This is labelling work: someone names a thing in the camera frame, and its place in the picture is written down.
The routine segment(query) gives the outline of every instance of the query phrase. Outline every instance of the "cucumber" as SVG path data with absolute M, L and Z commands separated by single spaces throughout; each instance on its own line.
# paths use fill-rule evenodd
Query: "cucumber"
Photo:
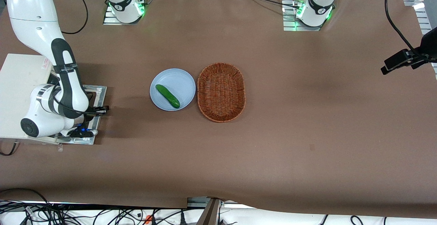
M 181 107 L 179 100 L 176 99 L 176 97 L 172 93 L 170 93 L 170 91 L 168 91 L 166 87 L 162 86 L 161 84 L 156 84 L 155 88 L 158 90 L 160 94 L 164 96 L 164 98 L 168 100 L 168 102 L 170 102 L 170 105 L 172 107 L 176 109 Z

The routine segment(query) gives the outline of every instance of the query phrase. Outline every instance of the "label sticker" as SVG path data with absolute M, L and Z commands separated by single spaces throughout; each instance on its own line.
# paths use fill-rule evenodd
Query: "label sticker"
M 47 69 L 49 63 L 50 61 L 47 58 L 45 58 L 44 61 L 42 62 L 41 69 L 44 70 Z

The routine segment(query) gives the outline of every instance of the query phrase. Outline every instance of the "table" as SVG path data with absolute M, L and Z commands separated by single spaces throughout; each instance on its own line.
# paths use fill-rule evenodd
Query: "table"
M 108 86 L 112 110 L 97 145 L 59 153 L 22 144 L 0 158 L 2 189 L 65 202 L 178 208 L 209 195 L 275 211 L 437 216 L 434 72 L 381 74 L 384 59 L 405 47 L 383 0 L 336 0 L 320 32 L 283 31 L 281 7 L 258 0 L 154 0 L 136 26 L 103 26 L 104 0 L 86 2 L 88 25 L 66 40 L 82 82 Z M 81 0 L 55 5 L 62 30 L 82 25 Z M 414 9 L 389 5 L 418 46 Z M 8 21 L 5 11 L 0 60 L 35 54 Z M 159 72 L 181 68 L 196 79 L 214 62 L 245 78 L 236 120 L 211 122 L 195 101 L 176 112 L 153 105 Z

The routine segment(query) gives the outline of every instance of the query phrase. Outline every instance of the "brown wicker basket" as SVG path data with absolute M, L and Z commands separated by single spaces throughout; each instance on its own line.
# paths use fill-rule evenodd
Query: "brown wicker basket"
M 243 75 L 233 65 L 207 66 L 197 80 L 198 105 L 205 117 L 218 123 L 238 117 L 245 107 Z

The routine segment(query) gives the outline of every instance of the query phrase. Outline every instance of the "light blue plate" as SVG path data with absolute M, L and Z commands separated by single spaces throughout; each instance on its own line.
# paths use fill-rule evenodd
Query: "light blue plate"
M 174 108 L 170 102 L 156 89 L 156 84 L 165 86 L 181 104 L 181 107 Z M 153 103 L 162 110 L 177 111 L 186 107 L 194 98 L 196 93 L 196 83 L 193 77 L 181 69 L 168 69 L 159 73 L 150 85 L 150 98 Z

